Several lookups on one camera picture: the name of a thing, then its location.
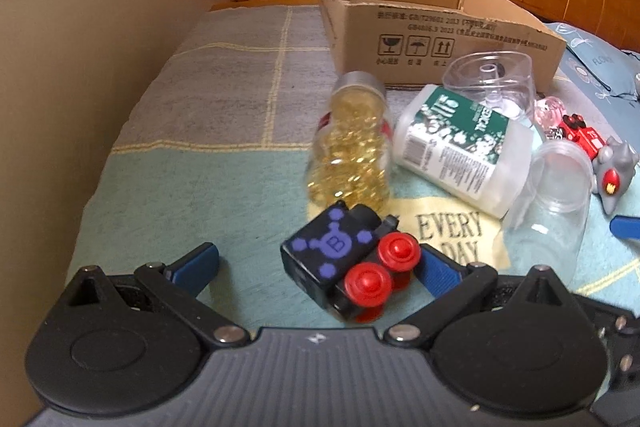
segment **pink plastic toy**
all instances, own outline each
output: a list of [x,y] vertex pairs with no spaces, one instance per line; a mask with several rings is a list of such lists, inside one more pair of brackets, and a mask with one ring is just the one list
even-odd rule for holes
[[562,121],[562,115],[566,113],[564,103],[555,96],[548,96],[536,102],[534,119],[536,123],[547,131],[552,127],[558,127]]

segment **black cube toy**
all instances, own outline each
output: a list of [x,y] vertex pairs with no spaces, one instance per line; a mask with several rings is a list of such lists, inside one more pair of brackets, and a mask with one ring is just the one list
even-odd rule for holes
[[281,245],[282,262],[320,307],[345,320],[375,320],[420,258],[417,241],[397,229],[394,216],[382,221],[368,206],[337,201]]

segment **toy car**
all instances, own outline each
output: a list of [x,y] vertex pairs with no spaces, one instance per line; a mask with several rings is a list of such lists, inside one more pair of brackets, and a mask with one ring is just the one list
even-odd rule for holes
[[588,127],[584,118],[579,114],[564,115],[558,127],[562,130],[562,137],[578,144],[588,154],[591,161],[606,143],[600,133],[593,127]]

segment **umbrella symbol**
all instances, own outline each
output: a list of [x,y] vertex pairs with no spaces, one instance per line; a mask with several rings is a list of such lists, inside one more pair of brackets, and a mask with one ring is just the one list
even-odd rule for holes
[[414,49],[414,55],[418,54],[418,48],[423,48],[424,47],[424,42],[421,41],[415,41],[412,42],[411,44],[409,44],[410,47],[415,48]]
[[398,45],[398,42],[400,42],[400,37],[383,37],[382,42],[385,46],[389,47],[389,49],[385,51],[385,53],[393,53],[394,51],[391,48]]

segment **beige wall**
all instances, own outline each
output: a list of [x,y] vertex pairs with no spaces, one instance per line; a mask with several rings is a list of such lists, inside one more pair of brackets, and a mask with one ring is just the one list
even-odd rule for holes
[[62,288],[79,219],[132,106],[227,0],[0,0],[0,424],[37,407],[28,340]]

